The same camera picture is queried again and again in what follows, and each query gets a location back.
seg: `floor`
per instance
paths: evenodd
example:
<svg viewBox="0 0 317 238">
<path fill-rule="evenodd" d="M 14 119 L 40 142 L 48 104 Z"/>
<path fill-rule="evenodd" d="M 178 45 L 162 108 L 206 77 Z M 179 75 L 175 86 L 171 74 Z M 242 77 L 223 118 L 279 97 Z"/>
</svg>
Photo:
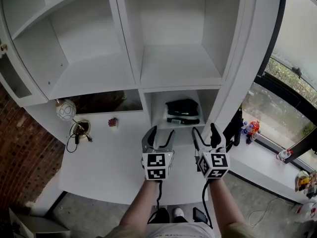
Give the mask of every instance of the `floor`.
<svg viewBox="0 0 317 238">
<path fill-rule="evenodd" d="M 269 202 L 276 196 L 227 174 L 224 178 L 232 196 L 248 222 L 248 216 L 254 211 L 265 211 Z M 213 206 L 207 202 L 214 232 L 217 238 L 220 232 L 216 224 Z M 294 223 L 292 215 L 298 206 L 286 205 L 283 200 L 271 202 L 263 220 L 253 229 L 259 238 L 304 238 L 307 230 L 313 229 L 313 223 Z M 204 211 L 202 203 L 179 205 L 189 222 L 193 222 L 193 207 Z M 171 213 L 175 206 L 168 206 Z M 114 204 L 88 199 L 68 193 L 53 211 L 53 218 L 72 231 L 72 238 L 94 238 L 105 236 L 118 225 L 128 205 Z M 254 213 L 250 224 L 254 225 L 261 213 Z"/>
</svg>

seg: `wire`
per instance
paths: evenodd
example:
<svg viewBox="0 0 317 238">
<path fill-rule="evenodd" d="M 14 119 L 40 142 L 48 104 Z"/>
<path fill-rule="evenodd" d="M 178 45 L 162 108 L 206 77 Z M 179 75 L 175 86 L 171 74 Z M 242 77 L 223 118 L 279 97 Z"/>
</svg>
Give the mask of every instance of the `wire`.
<svg viewBox="0 0 317 238">
<path fill-rule="evenodd" d="M 69 130 L 69 139 L 68 139 L 67 144 L 66 144 L 66 150 L 67 150 L 67 152 L 69 152 L 69 153 L 75 152 L 75 151 L 77 150 L 77 147 L 78 147 L 78 144 L 76 144 L 76 148 L 75 148 L 74 151 L 70 151 L 70 150 L 68 149 L 68 144 L 69 144 L 69 141 L 70 141 L 71 138 L 75 138 L 76 136 L 79 137 L 79 136 L 81 136 L 81 135 L 85 135 L 85 136 L 87 137 L 88 141 L 92 142 L 92 139 L 85 133 L 85 131 L 83 132 L 83 129 L 82 129 L 81 127 L 79 127 L 79 126 L 76 128 L 76 130 L 74 131 L 74 133 L 71 133 L 72 130 L 73 130 L 73 127 L 74 127 L 75 125 L 76 125 L 76 123 L 74 123 L 74 124 L 71 126 L 70 130 Z"/>
<path fill-rule="evenodd" d="M 154 212 L 151 216 L 150 216 L 150 218 L 149 218 L 149 220 L 148 220 L 148 224 L 150 223 L 150 221 L 152 220 L 152 218 L 153 218 L 153 216 L 156 214 L 156 213 L 158 213 L 158 211 L 159 211 L 159 200 L 160 200 L 160 198 L 162 197 L 162 183 L 163 183 L 163 181 L 162 180 L 158 180 L 157 181 L 158 183 L 159 183 L 159 185 L 158 185 L 158 189 L 159 189 L 159 196 L 158 196 L 158 198 L 157 198 L 157 211 L 156 212 Z"/>
<path fill-rule="evenodd" d="M 213 180 L 212 179 L 207 179 L 207 182 L 203 188 L 203 205 L 204 205 L 204 209 L 205 209 L 205 212 L 207 214 L 207 217 L 208 217 L 208 220 L 209 220 L 209 226 L 211 227 L 211 229 L 213 229 L 212 227 L 212 223 L 211 223 L 211 218 L 209 216 L 209 212 L 208 212 L 208 209 L 207 209 L 207 206 L 206 206 L 206 202 L 205 202 L 205 192 L 206 192 L 206 188 L 208 187 L 208 185 L 212 182 Z"/>
<path fill-rule="evenodd" d="M 292 206 L 292 207 L 295 206 L 295 205 L 287 204 L 286 201 L 285 201 L 283 198 L 280 198 L 280 197 L 277 197 L 277 198 L 275 198 L 275 199 L 272 199 L 272 200 L 268 203 L 267 208 L 266 208 L 266 210 L 264 211 L 264 213 L 263 213 L 263 211 L 254 211 L 254 212 L 250 213 L 250 215 L 249 215 L 249 217 L 248 217 L 248 224 L 249 224 L 249 226 L 252 227 L 252 228 L 254 228 L 257 224 L 259 224 L 259 223 L 264 219 L 264 217 L 265 217 L 265 215 L 266 215 L 266 212 L 267 212 L 267 210 L 268 210 L 268 208 L 269 208 L 271 202 L 276 201 L 276 200 L 278 200 L 278 199 L 283 200 L 283 201 L 284 201 L 284 204 L 286 204 L 286 205 L 289 205 L 289 206 Z M 250 217 L 251 217 L 252 214 L 254 214 L 254 213 L 256 213 L 256 212 L 262 212 L 262 216 L 261 216 L 260 220 L 259 220 L 258 222 L 256 222 L 255 225 L 251 225 L 251 224 L 250 224 Z"/>
</svg>

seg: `shoe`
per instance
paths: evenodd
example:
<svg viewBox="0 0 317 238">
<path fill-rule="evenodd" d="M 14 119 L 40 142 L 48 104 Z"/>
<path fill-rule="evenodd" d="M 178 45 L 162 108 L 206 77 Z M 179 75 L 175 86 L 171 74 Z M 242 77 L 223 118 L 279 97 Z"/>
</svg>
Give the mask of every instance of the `shoe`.
<svg viewBox="0 0 317 238">
<path fill-rule="evenodd" d="M 182 209 L 180 209 L 179 207 L 177 207 L 177 208 L 175 208 L 175 209 L 173 210 L 173 217 L 176 218 L 176 217 L 179 217 L 179 216 L 181 216 L 181 217 L 184 218 L 184 212 L 183 212 Z"/>
</svg>

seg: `phone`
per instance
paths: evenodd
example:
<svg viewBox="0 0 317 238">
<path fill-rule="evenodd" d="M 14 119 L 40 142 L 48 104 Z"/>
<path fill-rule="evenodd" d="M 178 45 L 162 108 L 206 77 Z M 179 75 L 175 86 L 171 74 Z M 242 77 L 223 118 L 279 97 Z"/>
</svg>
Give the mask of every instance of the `phone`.
<svg viewBox="0 0 317 238">
<path fill-rule="evenodd" d="M 208 219 L 206 217 L 206 215 L 199 210 L 197 207 L 193 208 L 193 220 L 195 222 L 204 222 L 205 224 L 208 225 Z"/>
</svg>

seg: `black cable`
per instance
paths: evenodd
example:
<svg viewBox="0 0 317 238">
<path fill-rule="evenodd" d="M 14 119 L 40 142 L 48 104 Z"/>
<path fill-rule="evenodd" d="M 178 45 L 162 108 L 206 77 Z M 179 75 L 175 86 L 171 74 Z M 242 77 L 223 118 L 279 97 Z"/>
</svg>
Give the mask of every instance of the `black cable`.
<svg viewBox="0 0 317 238">
<path fill-rule="evenodd" d="M 207 209 L 207 206 L 206 206 L 206 202 L 205 202 L 205 192 L 206 192 L 206 188 L 208 187 L 208 185 L 212 182 L 213 180 L 212 179 L 207 179 L 207 182 L 203 188 L 203 205 L 204 205 L 204 209 L 205 209 L 205 212 L 207 214 L 207 217 L 208 217 L 208 220 L 209 220 L 209 226 L 211 227 L 211 229 L 213 229 L 212 227 L 212 223 L 211 223 L 211 218 L 209 216 L 209 212 L 208 212 L 208 209 Z"/>
<path fill-rule="evenodd" d="M 73 129 L 73 127 L 74 127 L 75 125 L 76 125 L 76 123 L 74 123 L 74 124 L 71 126 L 71 128 L 70 128 L 70 130 L 69 130 L 69 139 L 68 139 L 68 141 L 67 141 L 67 143 L 66 143 L 66 150 L 67 150 L 67 152 L 69 152 L 69 153 L 75 152 L 75 151 L 77 150 L 77 146 L 78 146 L 78 144 L 76 144 L 76 148 L 75 148 L 74 151 L 69 151 L 69 150 L 68 150 L 68 143 L 69 143 L 69 141 L 70 141 L 71 138 L 75 138 L 75 137 L 79 137 L 79 136 L 81 136 L 81 135 L 85 135 L 85 136 L 87 137 L 88 141 L 89 141 L 89 142 L 92 142 L 91 137 L 89 137 L 89 136 L 85 133 L 85 131 L 83 131 L 83 129 L 82 129 L 81 127 L 79 127 L 79 126 L 76 128 L 76 130 L 74 131 L 74 133 L 71 133 L 71 132 L 72 132 L 72 129 Z"/>
<path fill-rule="evenodd" d="M 157 198 L 157 211 L 156 212 L 154 212 L 151 216 L 150 216 L 150 218 L 149 218 L 149 220 L 148 220 L 148 223 L 150 223 L 150 221 L 152 220 L 152 218 L 153 218 L 153 216 L 156 214 L 156 213 L 158 213 L 158 211 L 159 211 L 159 200 L 160 200 L 160 198 L 162 197 L 162 183 L 163 183 L 163 181 L 162 180 L 157 180 L 156 182 L 158 182 L 159 183 L 159 185 L 158 185 L 158 189 L 159 189 L 159 196 L 158 196 L 158 198 Z"/>
</svg>

